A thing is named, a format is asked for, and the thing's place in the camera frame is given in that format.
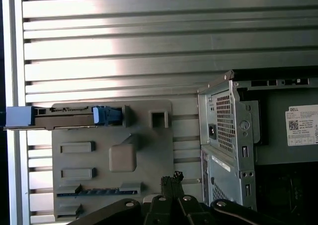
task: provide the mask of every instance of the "aluminum panel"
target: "aluminum panel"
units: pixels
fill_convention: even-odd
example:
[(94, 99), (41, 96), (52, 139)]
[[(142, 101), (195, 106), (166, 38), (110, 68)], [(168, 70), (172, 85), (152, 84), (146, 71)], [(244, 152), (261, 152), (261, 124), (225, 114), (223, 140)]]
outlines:
[(60, 81), (42, 81), (25, 87), (26, 93), (47, 93), (61, 91), (82, 91), (82, 90), (101, 90), (128, 87), (148, 87), (148, 86), (174, 86), (204, 84), (218, 74), (193, 74), (193, 75), (150, 75), (121, 77), (111, 79), (75, 79)]
[(29, 173), (30, 189), (50, 189), (53, 188), (52, 171), (37, 171)]
[(156, 25), (137, 25), (122, 27), (104, 27), (104, 28), (83, 28), (83, 29), (58, 29), (58, 30), (34, 30), (25, 31), (25, 39), (45, 39), (45, 38), (65, 38), (76, 36), (102, 36), (119, 34), (137, 34), (137, 33), (172, 33), (184, 31), (227, 31), (236, 29), (266, 29), (266, 28), (286, 28), (293, 27), (295, 24), (301, 26), (317, 26), (318, 19), (309, 18), (299, 22), (299, 19), (285, 20), (250, 20), (236, 22), (201, 22), (198, 23), (175, 23), (175, 24), (156, 24)]
[(156, 96), (156, 95), (178, 95), (195, 94), (198, 85), (174, 86), (174, 87), (148, 87), (141, 89), (120, 89), (120, 90), (101, 90), (101, 91), (80, 91), (80, 92), (55, 92), (27, 94), (25, 99), (28, 103), (49, 102), (49, 101), (67, 101), (67, 100), (85, 100), (118, 97), (137, 97), (137, 96)]
[(29, 146), (52, 145), (52, 133), (50, 131), (27, 131), (27, 138)]
[(296, 27), (293, 23), (300, 18), (303, 18), (297, 25), (302, 26), (304, 23), (315, 21), (318, 11), (316, 9), (290, 9), (289, 11), (245, 11), (245, 12), (207, 12), (207, 13), (182, 13), (171, 15), (135, 15), (126, 17), (99, 17), (99, 18), (79, 18), (79, 19), (43, 19), (40, 21), (27, 21), (23, 23), (25, 33), (33, 30), (53, 30), (53, 29), (81, 29), (91, 28), (98, 29), (99, 27), (120, 27), (120, 26), (157, 26), (166, 24), (166, 27), (173, 27), (178, 24), (189, 23), (191, 26), (201, 24), (214, 24), (209, 30), (224, 27), (225, 29), (251, 28), (259, 26), (279, 27), (288, 26)]
[(31, 224), (41, 224), (41, 223), (53, 223), (55, 221), (55, 217), (53, 214), (51, 215), (35, 215), (30, 218)]
[(52, 158), (37, 158), (29, 160), (29, 167), (52, 167)]
[(29, 150), (28, 155), (29, 155), (29, 158), (51, 157), (52, 149)]
[(37, 0), (23, 2), (23, 17), (226, 10), (316, 5), (316, 0)]
[(53, 193), (30, 194), (30, 211), (52, 211)]
[(108, 60), (46, 61), (25, 65), (26, 81), (155, 75), (195, 72), (224, 72), (231, 69), (318, 65), (318, 50), (219, 53)]
[(44, 60), (105, 55), (234, 51), (237, 49), (254, 51), (255, 49), (310, 47), (317, 45), (317, 41), (318, 31), (316, 30), (241, 32), (40, 41), (25, 44), (24, 52), (26, 60)]

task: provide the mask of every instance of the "black metal arm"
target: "black metal arm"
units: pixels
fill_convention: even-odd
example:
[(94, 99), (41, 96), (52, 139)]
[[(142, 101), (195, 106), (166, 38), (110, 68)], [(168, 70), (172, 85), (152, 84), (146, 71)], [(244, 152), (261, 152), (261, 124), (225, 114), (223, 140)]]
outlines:
[(216, 200), (210, 207), (185, 195), (182, 172), (161, 179), (161, 195), (151, 203), (123, 199), (70, 225), (284, 225), (273, 218), (228, 200)]

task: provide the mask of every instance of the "ventilation grille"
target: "ventilation grille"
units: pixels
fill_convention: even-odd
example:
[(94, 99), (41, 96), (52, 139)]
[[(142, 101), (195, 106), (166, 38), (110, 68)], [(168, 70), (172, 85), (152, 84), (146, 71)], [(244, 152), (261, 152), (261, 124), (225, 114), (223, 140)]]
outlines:
[(217, 98), (218, 141), (220, 148), (233, 152), (231, 138), (235, 137), (233, 119), (231, 119), (232, 105), (230, 96)]
[(228, 199), (228, 197), (223, 193), (223, 191), (217, 186), (216, 183), (214, 183), (214, 188), (213, 188), (213, 201), (217, 199)]

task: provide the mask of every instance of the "computer tower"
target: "computer tower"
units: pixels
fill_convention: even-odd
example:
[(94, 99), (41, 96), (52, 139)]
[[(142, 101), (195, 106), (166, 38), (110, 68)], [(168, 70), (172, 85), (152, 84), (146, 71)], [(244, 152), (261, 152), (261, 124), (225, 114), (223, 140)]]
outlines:
[(198, 91), (203, 199), (309, 224), (317, 199), (318, 70), (236, 70)]

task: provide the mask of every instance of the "rectangular slot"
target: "rectangular slot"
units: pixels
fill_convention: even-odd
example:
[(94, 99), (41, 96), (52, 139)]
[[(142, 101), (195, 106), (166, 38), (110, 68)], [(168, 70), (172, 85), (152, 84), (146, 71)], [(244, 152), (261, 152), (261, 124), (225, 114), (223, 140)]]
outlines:
[(164, 112), (152, 113), (153, 128), (165, 128), (164, 126)]
[(60, 153), (85, 153), (95, 150), (94, 142), (60, 143)]
[(90, 180), (95, 176), (96, 176), (95, 168), (61, 170), (61, 178), (65, 180)]
[(245, 185), (245, 195), (250, 196), (250, 184)]
[(267, 80), (253, 80), (251, 82), (252, 87), (263, 87), (267, 86)]
[(45, 115), (46, 114), (46, 109), (39, 109), (38, 110), (38, 115)]
[(308, 85), (309, 79), (308, 78), (298, 78), (298, 79), (286, 79), (282, 81), (285, 85)]
[(242, 147), (242, 156), (243, 158), (248, 157), (248, 148)]
[(277, 80), (269, 80), (268, 86), (277, 86)]

